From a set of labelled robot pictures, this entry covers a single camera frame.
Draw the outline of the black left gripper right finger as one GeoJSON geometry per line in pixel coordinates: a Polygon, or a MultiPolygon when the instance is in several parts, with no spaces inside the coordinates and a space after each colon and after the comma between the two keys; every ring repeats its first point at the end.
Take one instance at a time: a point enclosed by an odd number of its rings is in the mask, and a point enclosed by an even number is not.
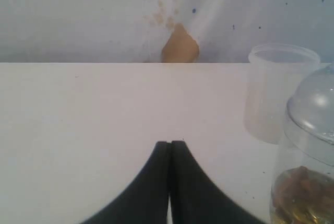
{"type": "Polygon", "coordinates": [[[209,179],[184,141],[171,143],[170,200],[173,223],[262,223],[209,179]]]}

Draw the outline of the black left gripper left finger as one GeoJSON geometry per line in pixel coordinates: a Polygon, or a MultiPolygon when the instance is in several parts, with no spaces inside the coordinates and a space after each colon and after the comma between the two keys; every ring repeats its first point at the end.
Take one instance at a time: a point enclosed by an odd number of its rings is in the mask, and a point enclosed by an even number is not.
{"type": "Polygon", "coordinates": [[[167,223],[171,144],[157,142],[120,195],[84,223],[167,223]]]}

